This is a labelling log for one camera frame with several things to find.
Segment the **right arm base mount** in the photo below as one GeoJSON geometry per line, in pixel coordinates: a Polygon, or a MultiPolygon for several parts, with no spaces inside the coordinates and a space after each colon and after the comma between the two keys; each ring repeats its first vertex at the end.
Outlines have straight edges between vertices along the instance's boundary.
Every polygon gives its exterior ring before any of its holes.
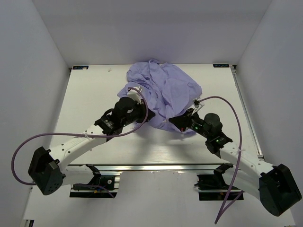
{"type": "Polygon", "coordinates": [[[229,185],[223,179],[223,173],[234,169],[232,164],[221,164],[210,174],[202,173],[197,175],[197,183],[200,201],[224,201],[229,185]]]}

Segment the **lilac zip jacket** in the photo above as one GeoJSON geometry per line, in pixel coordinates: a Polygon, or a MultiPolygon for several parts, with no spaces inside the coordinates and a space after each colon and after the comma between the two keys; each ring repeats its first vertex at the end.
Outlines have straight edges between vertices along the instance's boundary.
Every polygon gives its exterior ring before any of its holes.
{"type": "Polygon", "coordinates": [[[202,87],[179,67],[155,59],[133,64],[126,80],[117,96],[127,96],[129,87],[141,87],[149,109],[155,113],[149,125],[169,132],[181,133],[169,118],[184,114],[202,94],[202,87]]]}

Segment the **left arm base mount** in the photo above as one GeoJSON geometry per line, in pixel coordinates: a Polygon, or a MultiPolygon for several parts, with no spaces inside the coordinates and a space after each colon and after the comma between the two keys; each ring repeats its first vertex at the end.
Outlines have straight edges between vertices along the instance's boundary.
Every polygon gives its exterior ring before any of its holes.
{"type": "Polygon", "coordinates": [[[119,188],[120,173],[100,171],[96,166],[87,164],[88,173],[92,173],[88,183],[76,183],[71,186],[70,198],[115,198],[119,188]]]}

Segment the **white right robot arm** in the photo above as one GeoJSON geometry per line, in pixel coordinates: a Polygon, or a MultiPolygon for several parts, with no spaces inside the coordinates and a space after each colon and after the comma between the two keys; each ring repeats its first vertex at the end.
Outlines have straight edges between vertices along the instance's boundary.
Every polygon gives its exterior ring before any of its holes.
{"type": "Polygon", "coordinates": [[[214,170],[214,187],[223,189],[233,183],[236,188],[260,200],[263,207],[276,217],[302,199],[290,169],[240,151],[223,133],[218,115],[208,113],[201,119],[197,113],[189,113],[170,118],[169,122],[180,131],[191,129],[206,138],[207,149],[226,161],[214,170]]]}

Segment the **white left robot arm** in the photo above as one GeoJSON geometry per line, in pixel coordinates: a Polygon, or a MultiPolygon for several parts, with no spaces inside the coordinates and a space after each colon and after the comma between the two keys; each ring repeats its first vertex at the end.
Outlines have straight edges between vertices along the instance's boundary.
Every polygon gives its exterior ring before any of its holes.
{"type": "Polygon", "coordinates": [[[93,164],[71,166],[71,162],[94,147],[119,135],[125,126],[148,122],[155,116],[145,105],[132,109],[107,110],[82,135],[53,148],[38,148],[32,157],[28,173],[43,195],[50,195],[63,185],[80,184],[94,189],[99,186],[101,173],[93,164]]]}

